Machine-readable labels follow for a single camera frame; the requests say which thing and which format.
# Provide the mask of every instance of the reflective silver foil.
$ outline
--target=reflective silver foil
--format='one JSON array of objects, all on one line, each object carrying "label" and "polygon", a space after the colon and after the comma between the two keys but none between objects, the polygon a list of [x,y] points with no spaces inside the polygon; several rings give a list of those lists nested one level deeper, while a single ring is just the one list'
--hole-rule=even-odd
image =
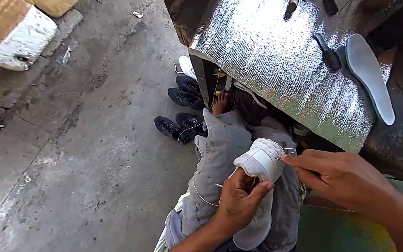
[{"label": "reflective silver foil", "polygon": [[[361,20],[359,3],[350,1],[327,17],[320,0],[299,1],[285,20],[288,0],[221,0],[189,53],[216,63],[314,133],[357,153],[375,119],[371,100],[360,83],[329,70],[313,33],[332,49],[345,46]],[[381,69],[388,80],[390,62]]]}]

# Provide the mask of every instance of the shoe upper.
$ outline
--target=shoe upper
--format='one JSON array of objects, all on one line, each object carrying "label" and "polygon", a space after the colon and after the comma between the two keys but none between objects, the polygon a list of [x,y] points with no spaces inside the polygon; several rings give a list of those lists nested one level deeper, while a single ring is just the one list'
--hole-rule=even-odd
[{"label": "shoe upper", "polygon": [[166,117],[155,117],[154,121],[156,128],[163,135],[169,136],[180,143],[184,143],[189,139],[189,135],[173,124],[172,120]]},{"label": "shoe upper", "polygon": [[175,81],[182,91],[197,95],[198,97],[202,96],[198,83],[194,79],[187,76],[177,76]]},{"label": "shoe upper", "polygon": [[182,129],[191,129],[197,135],[206,135],[202,126],[203,121],[196,115],[181,112],[176,114],[175,121],[181,125]]},{"label": "shoe upper", "polygon": [[167,90],[169,98],[178,105],[189,106],[195,110],[203,110],[204,103],[200,97],[190,94],[175,87]]}]

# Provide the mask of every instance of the stained concrete floor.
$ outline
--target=stained concrete floor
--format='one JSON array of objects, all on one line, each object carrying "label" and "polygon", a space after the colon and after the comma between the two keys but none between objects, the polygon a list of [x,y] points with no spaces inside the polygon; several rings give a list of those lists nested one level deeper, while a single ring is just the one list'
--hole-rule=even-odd
[{"label": "stained concrete floor", "polygon": [[84,22],[1,117],[0,251],[152,251],[196,169],[194,146],[153,124],[194,113],[167,96],[187,48],[163,1],[76,8]]}]

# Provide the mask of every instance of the tool handle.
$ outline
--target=tool handle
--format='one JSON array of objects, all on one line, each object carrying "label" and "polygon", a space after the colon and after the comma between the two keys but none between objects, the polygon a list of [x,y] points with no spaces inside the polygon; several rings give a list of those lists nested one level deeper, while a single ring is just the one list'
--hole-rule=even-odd
[{"label": "tool handle", "polygon": [[323,51],[326,51],[327,49],[329,49],[329,47],[327,46],[327,44],[324,41],[323,36],[321,36],[321,34],[316,32],[315,34],[313,34],[313,37],[320,44],[320,47],[323,49]]}]

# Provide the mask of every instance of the wire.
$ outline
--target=wire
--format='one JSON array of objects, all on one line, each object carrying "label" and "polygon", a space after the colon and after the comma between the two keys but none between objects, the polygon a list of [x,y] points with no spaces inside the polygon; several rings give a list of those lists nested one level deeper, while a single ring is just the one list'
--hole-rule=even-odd
[{"label": "wire", "polygon": [[340,12],[339,12],[339,15],[340,15],[341,11],[344,9],[344,7],[345,7],[350,1],[351,1],[351,0],[348,0],[348,1],[343,5],[343,7],[341,8],[341,10],[340,10]]}]

